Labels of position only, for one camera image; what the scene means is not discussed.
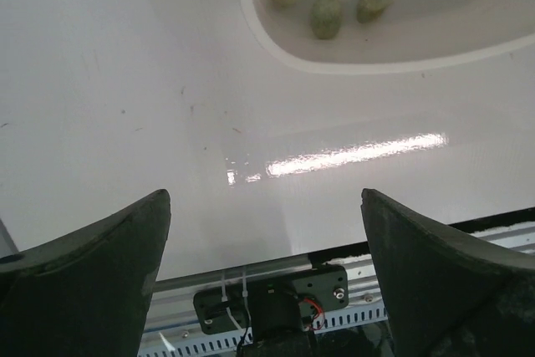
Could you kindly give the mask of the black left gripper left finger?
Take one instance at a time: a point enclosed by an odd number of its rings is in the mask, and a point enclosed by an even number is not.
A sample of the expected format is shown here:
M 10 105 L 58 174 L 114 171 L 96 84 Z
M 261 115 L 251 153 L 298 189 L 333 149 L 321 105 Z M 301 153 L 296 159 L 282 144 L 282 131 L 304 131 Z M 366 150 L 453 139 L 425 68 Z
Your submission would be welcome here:
M 160 189 L 1 259 L 3 356 L 135 356 L 171 225 Z

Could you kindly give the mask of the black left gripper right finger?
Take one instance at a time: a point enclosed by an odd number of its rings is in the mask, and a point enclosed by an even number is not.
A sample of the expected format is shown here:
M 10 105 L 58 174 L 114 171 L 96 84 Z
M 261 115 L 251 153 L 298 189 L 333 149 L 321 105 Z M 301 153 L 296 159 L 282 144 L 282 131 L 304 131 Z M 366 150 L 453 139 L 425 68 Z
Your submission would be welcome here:
M 532 356 L 534 258 L 362 192 L 397 356 Z

